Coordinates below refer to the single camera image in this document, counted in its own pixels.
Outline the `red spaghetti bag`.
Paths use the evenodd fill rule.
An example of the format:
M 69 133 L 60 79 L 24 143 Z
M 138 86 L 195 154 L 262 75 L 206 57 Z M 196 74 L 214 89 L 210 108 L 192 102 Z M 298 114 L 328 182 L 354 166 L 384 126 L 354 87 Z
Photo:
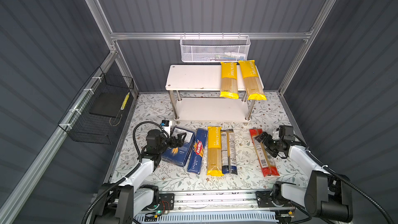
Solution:
M 263 176 L 280 176 L 273 157 L 267 153 L 265 146 L 256 140 L 263 131 L 261 129 L 250 129 L 249 132 Z

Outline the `dark blue spaghetti bag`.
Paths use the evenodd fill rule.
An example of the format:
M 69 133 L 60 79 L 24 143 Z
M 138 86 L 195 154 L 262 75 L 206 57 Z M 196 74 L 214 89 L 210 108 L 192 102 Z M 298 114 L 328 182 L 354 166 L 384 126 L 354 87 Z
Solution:
M 235 136 L 232 129 L 221 131 L 222 173 L 237 175 Z

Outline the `yellow Pastatime spaghetti bag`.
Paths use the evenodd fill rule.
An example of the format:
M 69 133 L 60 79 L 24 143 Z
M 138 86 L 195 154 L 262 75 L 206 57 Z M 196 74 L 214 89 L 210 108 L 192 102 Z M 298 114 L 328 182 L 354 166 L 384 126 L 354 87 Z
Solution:
M 221 62 L 221 88 L 220 97 L 238 99 L 237 64 L 234 62 Z
M 267 100 L 262 86 L 262 81 L 258 74 L 254 60 L 239 61 L 241 74 L 243 77 L 248 100 L 265 101 Z

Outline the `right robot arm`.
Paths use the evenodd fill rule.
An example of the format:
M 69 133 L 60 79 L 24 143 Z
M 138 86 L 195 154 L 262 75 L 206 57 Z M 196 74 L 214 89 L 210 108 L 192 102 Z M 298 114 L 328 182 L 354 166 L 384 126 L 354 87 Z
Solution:
M 266 155 L 293 160 L 309 179 L 306 188 L 278 179 L 265 194 L 268 202 L 276 207 L 291 204 L 308 219 L 316 217 L 343 223 L 353 220 L 352 192 L 345 184 L 348 178 L 333 175 L 312 158 L 308 146 L 292 126 L 281 125 L 272 134 L 260 132 L 252 140 Z

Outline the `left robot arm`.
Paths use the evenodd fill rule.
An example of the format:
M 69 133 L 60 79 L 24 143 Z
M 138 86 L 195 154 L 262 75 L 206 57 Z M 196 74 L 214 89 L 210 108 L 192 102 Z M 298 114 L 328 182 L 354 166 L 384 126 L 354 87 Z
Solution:
M 133 224 L 138 213 L 150 205 L 158 205 L 159 188 L 144 184 L 161 162 L 168 149 L 185 144 L 187 132 L 172 136 L 164 128 L 152 129 L 146 136 L 147 145 L 138 152 L 138 163 L 112 184 L 103 184 L 82 219 L 83 224 Z

